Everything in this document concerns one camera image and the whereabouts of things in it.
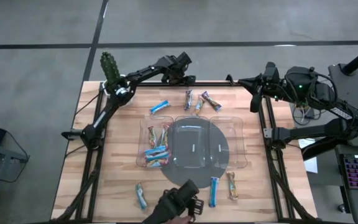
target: black metal frame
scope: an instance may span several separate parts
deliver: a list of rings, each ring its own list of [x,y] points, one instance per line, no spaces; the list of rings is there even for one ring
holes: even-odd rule
[[[143,82],[139,86],[142,86],[142,87],[156,87],[156,86],[172,87],[169,84],[164,84],[164,83],[160,83],[160,82]],[[231,79],[230,76],[228,76],[226,81],[196,82],[194,85],[191,85],[191,86],[238,86],[238,85],[233,82],[233,80]],[[103,91],[103,89],[100,84],[99,92],[101,92],[101,91]],[[99,94],[99,97],[97,99],[94,119],[97,118],[97,115],[99,115],[99,113],[101,111],[102,99],[103,99],[103,94],[101,93],[101,94]],[[270,98],[266,98],[266,105],[267,105],[267,111],[268,111],[268,117],[270,120],[270,125],[272,128],[274,128],[274,127],[276,127],[276,123],[275,123],[275,117],[274,117],[273,107],[272,107]],[[266,125],[265,115],[264,115],[264,111],[263,111],[262,107],[259,110],[259,119],[260,119],[260,127],[263,132],[263,130],[267,127],[267,125]],[[91,173],[91,176],[89,175],[93,151],[88,151],[88,153],[86,155],[86,160],[85,160],[86,165],[84,168],[83,179],[82,179],[82,183],[81,183],[82,187],[81,187],[79,194],[77,195],[77,196],[80,196],[81,202],[76,207],[77,209],[76,209],[75,218],[72,220],[70,220],[70,219],[50,220],[47,223],[92,223],[93,222],[93,213],[94,213],[94,206],[95,206],[95,201],[96,201],[96,193],[98,191],[98,181],[99,181],[99,173],[101,170],[101,161],[102,161],[103,151],[104,151],[105,135],[106,135],[106,128],[103,131],[103,135],[102,135],[103,142],[102,142],[101,146],[98,149],[95,149],[98,152],[98,154],[96,156],[95,168],[93,170],[93,172],[95,174],[94,176],[92,176],[92,173]],[[278,172],[277,172],[276,168],[274,166],[272,166],[272,164],[273,164],[273,158],[272,158],[272,154],[271,154],[272,150],[268,144],[268,141],[267,141],[268,139],[264,135],[262,135],[262,136],[264,139],[266,160],[267,160],[267,165],[268,165],[268,170],[269,170],[269,175],[270,175],[270,180],[271,180],[273,201],[275,204],[275,210],[276,210],[276,214],[277,214],[277,223],[343,224],[343,223],[338,223],[338,222],[325,222],[322,220],[314,219],[314,218],[310,217],[309,215],[305,215],[305,214],[301,215],[302,219],[295,218],[294,208],[303,209],[303,207],[297,201],[297,199],[291,193],[291,191],[288,187],[288,179],[287,179],[287,173],[285,170],[285,165],[284,165],[284,160],[283,160],[283,152],[281,151],[281,149],[276,151],[277,152],[277,162],[278,162],[278,166],[280,169],[280,177],[281,178],[275,179],[275,178],[273,178],[272,175],[275,175],[276,173],[278,175]],[[87,184],[87,181],[89,183],[89,180],[92,177],[94,178],[94,180],[91,181],[92,189],[91,189],[91,198],[89,200],[88,213],[87,213],[86,218],[82,218],[83,197],[85,196],[85,193],[88,191],[88,189],[91,185],[91,184]],[[281,186],[281,188],[285,194],[285,200],[286,200],[289,218],[283,217],[282,205],[281,205],[277,185]]]
[[[142,87],[156,87],[156,86],[172,87],[168,84],[160,83],[160,82],[143,82],[139,86],[142,86]],[[234,83],[229,78],[226,81],[218,81],[218,82],[196,82],[192,86],[238,86],[238,85],[236,83]],[[96,119],[98,117],[98,115],[101,111],[101,102],[102,102],[102,98],[103,98],[102,95],[103,94],[100,94],[100,96],[97,99],[94,119]],[[276,124],[275,124],[275,118],[274,118],[273,108],[272,108],[272,103],[270,101],[270,98],[267,98],[266,102],[267,102],[267,109],[268,109],[270,125],[272,128],[274,128],[274,127],[276,127]],[[264,118],[264,111],[262,108],[259,111],[259,118],[260,118],[260,125],[263,130],[264,128],[266,128],[266,122],[265,122],[265,118]],[[98,190],[98,180],[99,180],[99,173],[100,173],[100,169],[101,169],[101,160],[103,157],[105,134],[106,134],[106,130],[104,130],[104,135],[102,138],[102,140],[103,140],[102,146],[99,149],[97,149],[98,155],[96,158],[96,164],[95,164],[95,168],[94,168],[94,171],[96,171],[97,174],[96,174],[94,180],[92,181],[91,198],[89,201],[88,213],[87,213],[86,218],[82,218],[82,209],[83,209],[83,202],[84,202],[83,196],[85,195],[85,193],[88,191],[88,189],[90,187],[90,184],[87,185],[87,180],[90,179],[89,173],[90,173],[90,165],[91,165],[93,151],[88,151],[87,155],[86,155],[85,168],[84,168],[83,178],[82,178],[82,183],[81,183],[81,190],[79,193],[79,195],[82,194],[81,202],[76,207],[75,218],[73,220],[68,220],[68,219],[66,219],[64,221],[61,220],[59,223],[86,223],[86,222],[90,223],[93,221],[93,212],[94,212],[94,205],[95,205],[95,201],[96,201],[96,193]],[[271,155],[271,148],[268,146],[267,139],[265,138],[265,136],[264,136],[264,145],[265,145],[265,151],[266,151],[266,155],[267,155],[267,157],[266,157],[267,161],[268,161],[268,163],[272,162],[273,158]],[[280,175],[281,175],[285,185],[288,187],[287,173],[285,171],[283,153],[282,153],[281,149],[277,150],[277,161],[278,161],[278,166],[280,168]],[[271,176],[271,173],[273,172],[272,169],[275,169],[275,168],[268,165],[268,169],[269,169],[269,175],[270,175],[270,179],[271,179],[273,200],[275,203],[275,210],[277,213],[278,222],[287,222],[289,220],[296,220],[293,205],[291,204],[290,198],[287,196],[285,196],[285,200],[286,200],[286,204],[287,204],[289,219],[283,217],[282,205],[281,205],[280,196],[279,196],[279,192],[278,192],[277,182]]]
[[[102,83],[99,84],[99,92],[96,100],[96,108],[93,116],[93,120],[95,121],[101,111],[102,108],[102,100],[103,100],[103,86]],[[74,138],[77,138],[77,132],[73,133]],[[86,153],[85,166],[83,171],[83,176],[81,180],[81,188],[78,192],[77,196],[74,198],[73,202],[70,204],[68,209],[58,217],[57,219],[50,220],[49,223],[92,223],[93,221],[93,213],[94,206],[96,203],[96,193],[98,191],[98,183],[99,183],[99,175],[101,170],[101,163],[103,158],[104,151],[104,140],[106,137],[106,127],[103,128],[101,133],[101,144],[97,149],[88,150]],[[97,152],[96,161],[94,165],[94,169],[91,170],[91,163],[94,151]],[[86,217],[83,218],[83,205],[85,200],[85,195],[89,188],[91,187],[91,195],[89,198],[89,206]]]

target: clear plastic container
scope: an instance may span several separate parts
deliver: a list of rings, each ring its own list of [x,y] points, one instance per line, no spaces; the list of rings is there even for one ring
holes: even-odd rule
[[[223,169],[244,168],[247,159],[241,118],[213,117],[209,122],[209,151],[212,166]],[[222,134],[227,143],[218,138]]]
[[[179,116],[175,120],[173,161],[178,167],[205,166],[209,121],[202,116]]]
[[[173,118],[170,116],[146,116],[140,121],[139,149],[136,157],[136,165],[139,167],[147,167],[144,152],[151,149],[149,141],[149,127],[153,126],[157,137],[157,145],[161,145],[161,134],[164,125],[169,125],[167,137],[168,142],[173,141]]]

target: wooden table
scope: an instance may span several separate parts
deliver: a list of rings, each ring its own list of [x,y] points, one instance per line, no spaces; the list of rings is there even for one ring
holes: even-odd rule
[[[85,82],[81,91],[78,107],[84,106],[94,97],[99,82]],[[198,197],[206,202],[203,214],[197,217],[198,222],[256,222],[275,221],[277,219],[270,176],[267,168],[265,148],[257,113],[249,111],[251,95],[243,87],[194,87],[194,96],[208,90],[211,97],[223,108],[217,113],[207,103],[200,115],[235,116],[243,120],[244,148],[248,165],[243,169],[234,169],[239,200],[229,199],[226,175],[221,177],[217,194],[217,206],[208,207],[209,187],[200,189]],[[99,178],[98,193],[94,211],[94,222],[141,222],[151,214],[158,198],[164,189],[179,187],[171,183],[159,169],[137,167],[137,156],[140,120],[149,115],[149,109],[163,100],[168,100],[171,107],[159,111],[159,115],[186,115],[183,104],[185,88],[182,87],[138,87],[134,101],[130,106],[120,108],[108,123],[106,143]],[[92,122],[94,107],[92,102],[77,114],[73,128],[82,129]],[[273,111],[277,126],[292,128],[291,111],[286,102],[273,102]],[[73,141],[68,152],[81,146],[81,140]],[[62,176],[58,186],[52,218],[63,213],[78,193],[81,184],[86,150],[74,152],[65,160]],[[316,216],[313,197],[301,152],[296,147],[288,146],[283,150],[285,167],[291,191],[309,213]],[[146,201],[147,213],[141,212],[135,194],[135,184],[141,181]],[[287,214],[285,199],[280,191],[284,214]]]

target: gray floor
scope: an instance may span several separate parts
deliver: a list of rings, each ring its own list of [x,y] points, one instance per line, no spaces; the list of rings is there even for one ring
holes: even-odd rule
[[[101,4],[0,0],[0,44],[90,44]],[[104,20],[100,43],[358,40],[355,0],[110,0]],[[263,72],[267,61],[275,62],[281,73],[301,65],[327,74],[328,65],[356,56],[358,45],[105,50],[117,58],[121,73],[186,51],[193,60],[190,74],[220,80],[228,73],[253,77]],[[103,79],[102,51],[96,51],[90,80]],[[60,132],[71,126],[89,52],[0,50],[0,127],[31,155],[20,179],[4,184],[0,223],[50,218],[67,146]],[[312,183],[312,191],[320,218],[349,220],[336,211],[341,203],[338,189]]]

